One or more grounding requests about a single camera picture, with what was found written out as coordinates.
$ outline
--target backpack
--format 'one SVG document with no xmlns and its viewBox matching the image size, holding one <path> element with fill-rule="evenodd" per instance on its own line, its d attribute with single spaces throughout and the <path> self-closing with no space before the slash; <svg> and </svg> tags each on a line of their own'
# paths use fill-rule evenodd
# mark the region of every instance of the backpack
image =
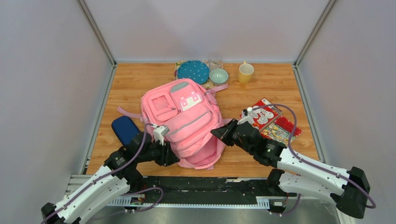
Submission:
<svg viewBox="0 0 396 224">
<path fill-rule="evenodd" d="M 227 85 L 206 90 L 183 78 L 152 89 L 141 98 L 141 120 L 168 127 L 164 138 L 180 159 L 179 166 L 213 169 L 220 159 L 225 144 L 210 131 L 223 126 L 214 94 L 225 88 Z M 122 108 L 118 110 L 131 117 Z M 147 126 L 149 134 L 153 135 L 153 130 Z"/>
</svg>

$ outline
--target plate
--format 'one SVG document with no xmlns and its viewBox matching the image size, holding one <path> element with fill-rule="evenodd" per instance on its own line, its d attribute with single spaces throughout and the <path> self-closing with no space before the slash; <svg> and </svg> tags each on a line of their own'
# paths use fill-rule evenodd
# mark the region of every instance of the plate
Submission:
<svg viewBox="0 0 396 224">
<path fill-rule="evenodd" d="M 209 78 L 209 67 L 202 61 L 187 61 L 177 69 L 177 77 L 204 84 Z"/>
</svg>

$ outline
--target yellow mug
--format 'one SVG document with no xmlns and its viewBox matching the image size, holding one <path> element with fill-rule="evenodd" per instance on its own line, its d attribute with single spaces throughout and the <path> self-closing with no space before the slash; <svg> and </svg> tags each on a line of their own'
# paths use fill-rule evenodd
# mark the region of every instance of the yellow mug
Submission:
<svg viewBox="0 0 396 224">
<path fill-rule="evenodd" d="M 250 81 L 250 79 L 252 78 L 254 71 L 255 71 L 255 69 L 253 68 L 253 66 L 251 64 L 243 62 L 243 64 L 241 64 L 239 66 L 239 73 L 238 73 L 239 83 L 247 84 Z"/>
</svg>

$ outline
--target floral placemat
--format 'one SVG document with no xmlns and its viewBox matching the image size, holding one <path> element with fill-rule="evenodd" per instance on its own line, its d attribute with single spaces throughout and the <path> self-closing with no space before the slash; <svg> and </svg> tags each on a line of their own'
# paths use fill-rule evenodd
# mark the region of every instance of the floral placemat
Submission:
<svg viewBox="0 0 396 224">
<path fill-rule="evenodd" d="M 175 81 L 175 80 L 178 79 L 178 78 L 177 78 L 177 69 L 178 69 L 184 62 L 186 62 L 186 61 L 177 61 L 177 62 L 175 63 L 175 74 L 174 74 L 174 77 L 173 77 L 173 81 Z M 209 67 L 208 61 L 202 61 L 202 62 L 205 63 L 205 64 Z M 208 79 L 204 84 L 202 84 L 202 86 L 203 86 L 205 89 L 207 89 L 207 90 L 216 87 L 216 85 L 215 85 L 210 79 Z"/>
</svg>

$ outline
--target white wall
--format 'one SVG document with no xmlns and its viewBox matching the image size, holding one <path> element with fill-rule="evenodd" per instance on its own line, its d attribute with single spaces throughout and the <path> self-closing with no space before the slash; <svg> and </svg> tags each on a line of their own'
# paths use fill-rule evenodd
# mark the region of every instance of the white wall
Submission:
<svg viewBox="0 0 396 224">
<path fill-rule="evenodd" d="M 328 0 L 86 0 L 117 61 L 294 61 Z"/>
<path fill-rule="evenodd" d="M 110 73 L 75 0 L 0 0 L 0 223 L 63 197 Z"/>
<path fill-rule="evenodd" d="M 339 0 L 301 73 L 328 163 L 366 172 L 377 209 L 396 222 L 396 1 Z"/>
</svg>

